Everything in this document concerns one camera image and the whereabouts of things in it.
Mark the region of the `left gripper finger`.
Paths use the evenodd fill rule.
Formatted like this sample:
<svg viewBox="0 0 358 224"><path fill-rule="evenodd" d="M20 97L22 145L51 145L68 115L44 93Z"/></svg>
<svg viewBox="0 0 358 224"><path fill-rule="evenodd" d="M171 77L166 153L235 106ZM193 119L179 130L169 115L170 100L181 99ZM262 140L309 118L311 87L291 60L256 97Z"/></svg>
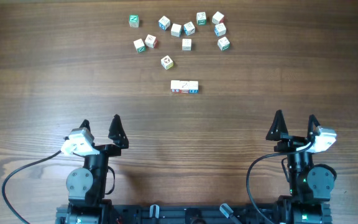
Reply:
<svg viewBox="0 0 358 224"><path fill-rule="evenodd" d="M81 130L85 130L87 132L90 132L90 122L87 119L84 119L83 122L80 125Z"/></svg>
<svg viewBox="0 0 358 224"><path fill-rule="evenodd" d="M121 149L129 148L129 140L122 126L121 117L118 114L115 114L111 121L108 138Z"/></svg>

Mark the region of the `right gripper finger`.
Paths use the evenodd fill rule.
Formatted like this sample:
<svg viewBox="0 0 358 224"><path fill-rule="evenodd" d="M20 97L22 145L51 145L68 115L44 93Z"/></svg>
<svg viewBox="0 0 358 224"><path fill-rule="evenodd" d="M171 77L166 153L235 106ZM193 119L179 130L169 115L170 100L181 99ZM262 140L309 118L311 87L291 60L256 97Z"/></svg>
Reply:
<svg viewBox="0 0 358 224"><path fill-rule="evenodd" d="M273 119L273 123L265 137L268 141L282 141L289 139L288 129L282 110L277 110Z"/></svg>
<svg viewBox="0 0 358 224"><path fill-rule="evenodd" d="M317 120L316 116L311 114L309 115L309 119L308 119L308 129L307 129L307 138L311 139L313 132L314 132L314 128L317 128L320 125L319 121Z"/></svg>

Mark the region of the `wooden block red U side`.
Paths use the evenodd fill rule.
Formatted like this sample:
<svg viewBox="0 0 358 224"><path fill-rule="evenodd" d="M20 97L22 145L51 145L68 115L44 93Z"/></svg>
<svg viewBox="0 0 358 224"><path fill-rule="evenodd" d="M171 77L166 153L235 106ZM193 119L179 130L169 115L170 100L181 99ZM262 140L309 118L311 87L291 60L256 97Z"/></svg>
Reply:
<svg viewBox="0 0 358 224"><path fill-rule="evenodd" d="M179 80L172 80L170 83L170 89L172 93L179 93L180 92L180 81Z"/></svg>

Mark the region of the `wooden block red pattern top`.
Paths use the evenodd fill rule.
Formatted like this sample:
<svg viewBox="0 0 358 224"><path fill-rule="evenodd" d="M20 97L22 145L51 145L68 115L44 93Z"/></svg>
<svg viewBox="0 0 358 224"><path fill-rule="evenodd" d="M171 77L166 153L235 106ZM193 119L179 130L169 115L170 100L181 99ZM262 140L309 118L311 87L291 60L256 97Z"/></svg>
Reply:
<svg viewBox="0 0 358 224"><path fill-rule="evenodd" d="M180 81L180 93L188 93L189 92L189 81Z"/></svg>

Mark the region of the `wooden block blue H side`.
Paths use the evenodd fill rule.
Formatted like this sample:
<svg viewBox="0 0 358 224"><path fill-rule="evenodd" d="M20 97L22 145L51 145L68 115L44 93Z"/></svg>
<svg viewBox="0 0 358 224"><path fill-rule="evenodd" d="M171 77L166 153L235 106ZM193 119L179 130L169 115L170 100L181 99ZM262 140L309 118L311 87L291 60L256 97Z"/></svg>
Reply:
<svg viewBox="0 0 358 224"><path fill-rule="evenodd" d="M198 93L199 83L198 81L189 81L189 93Z"/></svg>

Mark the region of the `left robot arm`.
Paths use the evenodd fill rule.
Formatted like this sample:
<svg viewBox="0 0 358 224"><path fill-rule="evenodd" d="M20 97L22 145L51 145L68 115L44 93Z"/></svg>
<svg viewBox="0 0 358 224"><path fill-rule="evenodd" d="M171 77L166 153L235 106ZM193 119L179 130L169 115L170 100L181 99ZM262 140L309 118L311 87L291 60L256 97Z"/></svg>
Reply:
<svg viewBox="0 0 358 224"><path fill-rule="evenodd" d="M61 147L64 155L75 154L84 159L82 168L73 170L67 177L69 204L59 209L56 223L116 223L112 201L105 199L114 191L106 191L107 174L113 169L108 165L110 157L121 155L129 147L129 140L122 127L121 118L114 115L108 138L111 144L96 145L86 119L79 128L72 129Z"/></svg>

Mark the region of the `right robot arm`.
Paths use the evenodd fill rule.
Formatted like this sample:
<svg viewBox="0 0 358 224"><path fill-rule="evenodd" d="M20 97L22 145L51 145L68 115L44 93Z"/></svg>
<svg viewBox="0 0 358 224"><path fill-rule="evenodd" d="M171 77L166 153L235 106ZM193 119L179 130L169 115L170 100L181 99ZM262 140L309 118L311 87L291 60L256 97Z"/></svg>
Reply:
<svg viewBox="0 0 358 224"><path fill-rule="evenodd" d="M329 224L333 222L328 202L337 178L326 164L314 164L313 155L326 151L336 142L337 134L310 115L307 136L288 133L282 110L275 113L266 139L276 141L275 152L286 155L283 166L290 186L289 196L280 196L273 205L273 223Z"/></svg>

